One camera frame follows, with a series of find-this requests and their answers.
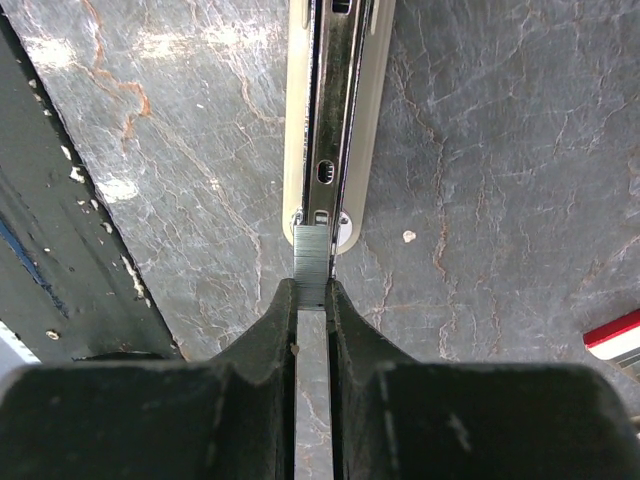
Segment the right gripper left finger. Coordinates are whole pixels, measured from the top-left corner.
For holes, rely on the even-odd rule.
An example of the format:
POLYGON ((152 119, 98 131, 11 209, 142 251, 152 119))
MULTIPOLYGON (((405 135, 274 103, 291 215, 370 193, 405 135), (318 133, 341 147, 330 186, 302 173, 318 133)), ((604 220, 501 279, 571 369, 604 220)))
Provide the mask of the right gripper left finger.
POLYGON ((83 360, 1 384, 5 479, 290 479, 297 294, 215 357, 83 360))

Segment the white black stapler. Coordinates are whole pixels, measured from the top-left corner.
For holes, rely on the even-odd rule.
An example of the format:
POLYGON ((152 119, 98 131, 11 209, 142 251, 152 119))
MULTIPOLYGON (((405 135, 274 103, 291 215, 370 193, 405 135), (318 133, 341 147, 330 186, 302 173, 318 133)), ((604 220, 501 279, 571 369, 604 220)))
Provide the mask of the white black stapler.
POLYGON ((325 224, 333 251, 361 231, 395 4, 289 5, 282 227, 325 224))

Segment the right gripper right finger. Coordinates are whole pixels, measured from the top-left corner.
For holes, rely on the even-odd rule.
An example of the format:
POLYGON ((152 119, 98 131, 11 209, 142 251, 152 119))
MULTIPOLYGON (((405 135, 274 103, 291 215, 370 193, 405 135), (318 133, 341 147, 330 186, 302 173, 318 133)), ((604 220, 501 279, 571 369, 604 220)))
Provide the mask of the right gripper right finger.
POLYGON ((326 289, 338 479, 635 479, 639 442, 610 384, 563 363, 422 363, 326 289))

